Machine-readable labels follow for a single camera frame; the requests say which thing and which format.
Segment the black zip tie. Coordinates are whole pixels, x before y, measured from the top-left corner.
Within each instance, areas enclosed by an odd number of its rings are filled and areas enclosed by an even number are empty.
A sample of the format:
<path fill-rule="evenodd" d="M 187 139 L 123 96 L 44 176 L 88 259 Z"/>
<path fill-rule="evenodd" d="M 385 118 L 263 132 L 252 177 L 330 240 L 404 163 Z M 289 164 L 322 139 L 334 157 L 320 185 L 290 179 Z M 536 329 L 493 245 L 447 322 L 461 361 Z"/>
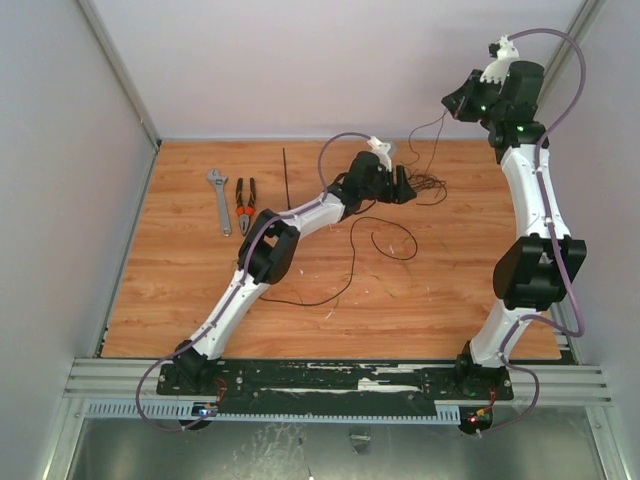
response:
<path fill-rule="evenodd" d="M 286 205 L 287 205 L 287 210 L 290 210 L 292 208 L 292 205 L 291 205 L 291 199 L 290 199 L 288 165 L 287 165 L 287 155 L 286 155 L 285 147 L 282 147 L 282 163 L 283 163 Z"/>

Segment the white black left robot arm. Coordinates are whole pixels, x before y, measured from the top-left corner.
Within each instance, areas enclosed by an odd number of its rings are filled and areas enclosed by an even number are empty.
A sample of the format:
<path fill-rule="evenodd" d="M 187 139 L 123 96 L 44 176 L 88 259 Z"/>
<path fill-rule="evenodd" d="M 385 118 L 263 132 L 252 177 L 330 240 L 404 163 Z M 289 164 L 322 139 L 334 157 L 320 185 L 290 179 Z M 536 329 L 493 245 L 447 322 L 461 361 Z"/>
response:
<path fill-rule="evenodd" d="M 359 152 L 348 171 L 324 184 L 313 200 L 276 213 L 258 215 L 238 252 L 237 269 L 204 323 L 176 348 L 173 364 L 191 393 L 208 392 L 231 334 L 252 304 L 287 274 L 301 239 L 356 214 L 364 201 L 404 204 L 417 197 L 404 166 L 392 167 L 381 154 Z"/>

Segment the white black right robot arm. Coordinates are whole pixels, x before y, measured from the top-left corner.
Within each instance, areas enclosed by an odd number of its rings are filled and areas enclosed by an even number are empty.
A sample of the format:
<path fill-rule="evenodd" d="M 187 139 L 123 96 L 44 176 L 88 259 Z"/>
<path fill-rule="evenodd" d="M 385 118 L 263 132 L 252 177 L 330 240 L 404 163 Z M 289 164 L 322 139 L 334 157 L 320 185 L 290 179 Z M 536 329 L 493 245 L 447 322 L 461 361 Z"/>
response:
<path fill-rule="evenodd" d="M 547 131 L 535 118 L 543 81 L 544 69 L 537 63 L 495 60 L 442 100 L 455 119 L 488 131 L 516 219 L 516 240 L 494 268 L 494 306 L 456 358 L 453 383 L 466 398 L 503 386 L 505 363 L 520 336 L 568 296 L 587 254 L 555 200 Z"/>

